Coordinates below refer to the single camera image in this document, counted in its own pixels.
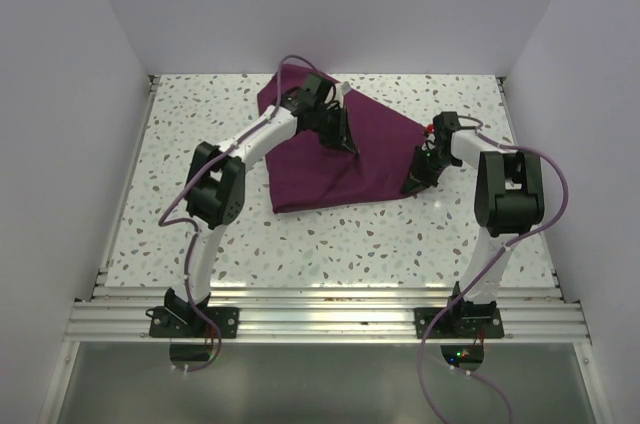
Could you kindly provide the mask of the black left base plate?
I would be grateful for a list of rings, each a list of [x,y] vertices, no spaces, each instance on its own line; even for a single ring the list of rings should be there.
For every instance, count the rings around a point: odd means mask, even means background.
[[[202,338],[212,336],[213,322],[218,330],[216,336],[235,339],[240,323],[240,309],[236,307],[207,307],[201,312],[203,319],[190,310],[185,320],[175,317],[163,306],[147,309],[145,315],[151,320],[148,335],[152,338]]]

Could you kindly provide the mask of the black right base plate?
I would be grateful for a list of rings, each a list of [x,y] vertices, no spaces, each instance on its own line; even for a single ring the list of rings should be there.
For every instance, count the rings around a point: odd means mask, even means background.
[[[420,307],[413,310],[416,336],[422,339],[425,331],[436,318],[440,308]],[[454,316],[447,312],[429,331],[428,339],[501,339],[505,337],[500,311],[463,312]]]

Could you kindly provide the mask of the purple cloth mat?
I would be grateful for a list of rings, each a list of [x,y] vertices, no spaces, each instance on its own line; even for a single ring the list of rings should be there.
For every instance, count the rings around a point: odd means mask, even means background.
[[[266,155],[274,213],[406,197],[401,188],[424,126],[358,91],[347,94],[346,109],[357,154],[328,149],[304,131]]]

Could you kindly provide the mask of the aluminium rail frame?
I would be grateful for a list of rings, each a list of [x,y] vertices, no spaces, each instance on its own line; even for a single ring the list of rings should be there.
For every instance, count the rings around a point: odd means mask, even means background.
[[[477,378],[421,348],[414,309],[444,305],[477,239],[476,174],[379,204],[276,215],[258,163],[245,209],[217,249],[211,302],[239,312],[206,370],[182,374],[147,310],[180,270],[187,228],[155,224],[192,149],[256,117],[264,74],[165,74],[153,83],[136,167],[92,295],[73,307],[45,423],[594,423],[589,333],[565,300],[544,240],[514,252]]]

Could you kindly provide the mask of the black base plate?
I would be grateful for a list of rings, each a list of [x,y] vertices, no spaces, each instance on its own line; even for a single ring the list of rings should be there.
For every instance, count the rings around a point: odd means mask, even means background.
[[[190,310],[185,320],[175,317],[163,306],[147,309],[145,315],[151,320],[148,335],[152,338],[202,338],[212,336],[213,322],[218,330],[216,336],[235,339],[240,323],[240,309],[236,307],[207,307],[201,312],[203,319]]]
[[[436,318],[440,308],[420,307],[413,310],[416,336],[422,339],[425,331]],[[463,312],[454,316],[447,312],[429,331],[428,339],[501,339],[505,337],[500,311]]]

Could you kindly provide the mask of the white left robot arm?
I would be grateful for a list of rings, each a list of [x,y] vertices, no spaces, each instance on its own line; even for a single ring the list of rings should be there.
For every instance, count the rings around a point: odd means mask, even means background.
[[[196,147],[185,187],[159,219],[161,227],[185,223],[193,228],[181,282],[164,298],[173,325],[185,336],[201,334],[208,323],[204,308],[211,294],[213,259],[203,255],[193,261],[196,244],[204,239],[207,249],[218,249],[226,228],[244,207],[251,168],[271,150],[306,131],[315,133],[329,149],[358,152],[345,104],[349,83],[334,83],[311,72],[302,85],[286,92],[277,76],[276,91],[275,101],[255,124],[218,145],[202,142]],[[208,230],[204,237],[202,229]]]

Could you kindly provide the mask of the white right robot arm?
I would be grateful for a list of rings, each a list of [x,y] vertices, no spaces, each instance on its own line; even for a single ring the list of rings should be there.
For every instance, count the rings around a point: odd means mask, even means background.
[[[496,307],[499,285],[515,246],[513,240],[539,224],[545,212],[540,157],[530,151],[501,150],[478,130],[461,124],[455,112],[441,112],[414,150],[401,192],[415,194],[438,185],[449,167],[476,170],[474,215],[479,234],[471,261],[454,285],[455,303],[445,313],[451,333],[468,336],[481,315]]]

